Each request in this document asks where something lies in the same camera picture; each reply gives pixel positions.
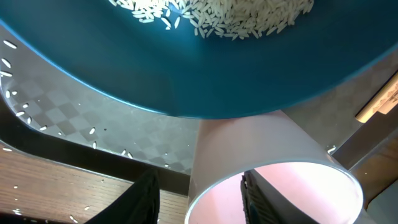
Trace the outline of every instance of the white rice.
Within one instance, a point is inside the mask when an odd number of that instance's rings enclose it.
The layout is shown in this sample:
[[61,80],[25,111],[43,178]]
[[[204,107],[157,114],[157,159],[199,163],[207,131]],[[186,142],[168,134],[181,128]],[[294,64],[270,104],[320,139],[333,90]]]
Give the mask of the white rice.
[[[109,0],[114,6],[120,5],[132,11],[132,15],[142,23],[153,22],[161,18],[171,29],[166,18],[171,15],[170,6],[181,10],[183,18],[189,19],[195,27],[195,35],[203,38],[216,34],[220,37],[232,37],[233,40],[262,37],[262,33],[271,35],[282,32],[287,26],[293,26],[300,13],[312,10],[314,0]],[[174,22],[177,28],[181,16]],[[204,28],[211,26],[208,32]]]

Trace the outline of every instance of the checkered surface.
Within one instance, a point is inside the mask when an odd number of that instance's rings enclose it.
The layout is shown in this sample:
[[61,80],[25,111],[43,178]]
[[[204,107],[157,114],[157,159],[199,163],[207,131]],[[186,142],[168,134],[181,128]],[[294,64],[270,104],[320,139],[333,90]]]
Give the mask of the checkered surface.
[[[7,90],[17,91],[5,100],[13,111],[25,111],[21,120],[31,117],[34,129],[46,125],[45,134],[89,147],[96,142],[97,149],[119,155],[126,149],[133,159],[190,174],[198,120],[159,115],[110,99],[48,64],[3,27],[0,40],[0,58],[12,64],[11,69],[1,64],[1,70],[13,73],[1,78],[3,96]],[[360,76],[284,112],[325,149],[339,146],[360,127],[355,114],[397,69],[394,52]],[[93,127],[96,131],[89,134]]]

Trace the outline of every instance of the wooden surface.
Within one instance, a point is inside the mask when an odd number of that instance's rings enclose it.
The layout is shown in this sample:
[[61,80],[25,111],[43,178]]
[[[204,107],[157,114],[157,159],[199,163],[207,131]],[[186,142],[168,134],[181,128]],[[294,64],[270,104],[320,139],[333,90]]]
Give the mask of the wooden surface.
[[[19,208],[27,217],[73,223],[69,218],[73,215],[79,223],[84,223],[115,201],[130,185],[16,151],[0,150],[1,213],[13,213],[13,209]],[[186,197],[160,191],[160,224],[183,223],[186,209]]]
[[398,137],[381,147],[353,174],[361,183],[367,207],[372,199],[398,179]]

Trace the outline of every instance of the blue bowl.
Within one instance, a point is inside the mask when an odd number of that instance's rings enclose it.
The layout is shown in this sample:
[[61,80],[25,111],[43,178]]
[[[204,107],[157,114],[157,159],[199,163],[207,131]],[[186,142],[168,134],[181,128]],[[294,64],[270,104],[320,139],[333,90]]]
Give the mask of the blue bowl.
[[[235,118],[315,96],[397,47],[398,1],[315,0],[280,34],[231,41],[141,24],[107,0],[0,1],[1,23],[78,81],[171,116]],[[170,18],[174,21],[177,13]]]

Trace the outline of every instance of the pile of rice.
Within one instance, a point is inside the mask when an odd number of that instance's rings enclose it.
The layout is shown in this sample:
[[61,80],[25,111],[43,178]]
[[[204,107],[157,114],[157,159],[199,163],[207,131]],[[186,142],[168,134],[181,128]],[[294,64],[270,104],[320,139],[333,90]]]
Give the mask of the pile of rice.
[[[308,13],[314,0],[109,0],[114,6],[131,10],[142,23],[161,19],[166,29],[176,29],[181,17],[189,19],[195,35],[245,39],[253,35],[260,38],[280,33],[302,12]],[[170,7],[180,14],[174,22],[169,20]]]

